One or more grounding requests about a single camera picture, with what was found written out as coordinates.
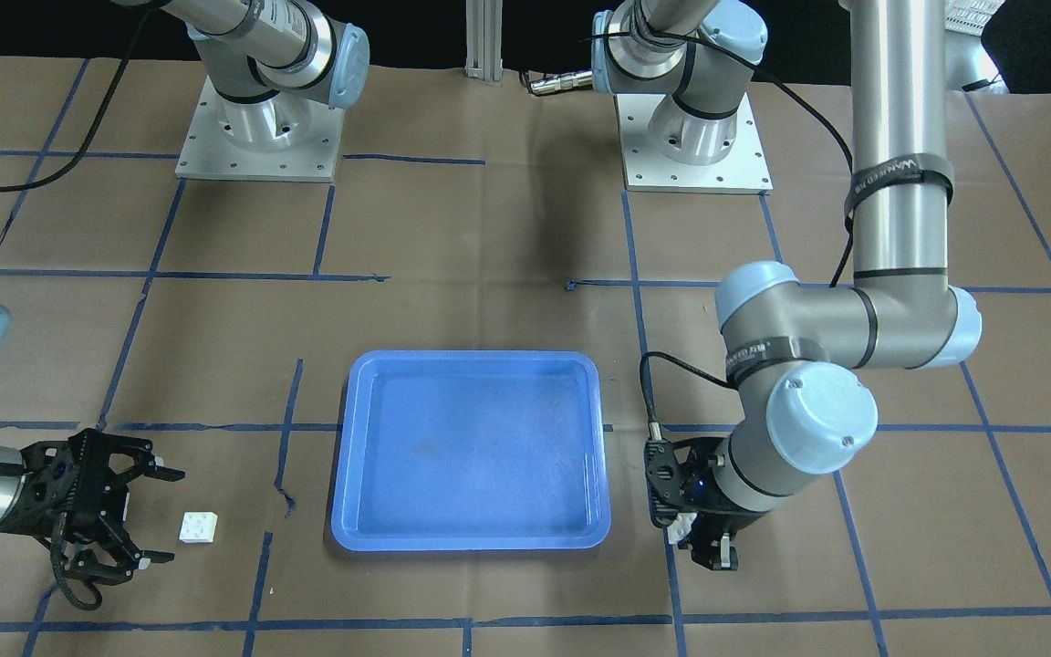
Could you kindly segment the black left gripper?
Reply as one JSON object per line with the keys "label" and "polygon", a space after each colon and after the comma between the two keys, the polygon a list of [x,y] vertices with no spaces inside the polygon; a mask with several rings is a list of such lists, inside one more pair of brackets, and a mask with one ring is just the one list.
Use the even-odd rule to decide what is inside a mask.
{"label": "black left gripper", "polygon": [[676,547],[706,548],[706,567],[712,571],[738,569],[735,534],[764,515],[735,504],[721,490],[718,474],[727,467],[723,444],[719,436],[648,438],[643,448],[651,523],[666,529],[677,513],[697,513],[688,540]]}

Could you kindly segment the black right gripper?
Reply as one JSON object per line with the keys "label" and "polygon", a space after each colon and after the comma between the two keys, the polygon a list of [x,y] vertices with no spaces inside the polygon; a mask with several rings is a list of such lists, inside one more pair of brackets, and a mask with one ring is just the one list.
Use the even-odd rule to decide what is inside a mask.
{"label": "black right gripper", "polygon": [[142,477],[179,483],[186,473],[162,465],[146,438],[84,429],[63,442],[33,443],[16,461],[0,457],[0,483],[18,486],[0,533],[41,545],[67,602],[97,610],[101,587],[124,586],[135,571],[176,559],[135,545],[125,527],[130,483]]}

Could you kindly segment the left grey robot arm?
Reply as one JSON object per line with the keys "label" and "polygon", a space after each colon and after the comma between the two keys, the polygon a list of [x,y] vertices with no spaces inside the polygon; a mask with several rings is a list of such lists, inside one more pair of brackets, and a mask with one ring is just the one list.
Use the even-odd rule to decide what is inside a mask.
{"label": "left grey robot arm", "polygon": [[852,284],[802,286],[789,266],[739,266],[714,291],[725,374],[744,417],[730,435],[669,442],[639,365],[651,521],[696,564],[734,570],[733,540],[873,437],[862,369],[925,370],[967,360],[982,336],[975,299],[948,276],[954,168],[945,129],[945,4],[846,1],[852,145],[843,265]]}

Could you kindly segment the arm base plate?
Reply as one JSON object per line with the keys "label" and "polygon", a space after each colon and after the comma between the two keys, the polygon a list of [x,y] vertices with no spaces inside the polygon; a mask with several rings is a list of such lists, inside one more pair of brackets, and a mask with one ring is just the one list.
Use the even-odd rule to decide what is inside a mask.
{"label": "arm base plate", "polygon": [[176,176],[205,182],[333,183],[345,119],[344,109],[288,93],[234,103],[206,79]]}
{"label": "arm base plate", "polygon": [[630,192],[758,196],[775,183],[751,101],[705,120],[682,111],[669,95],[614,97]]}

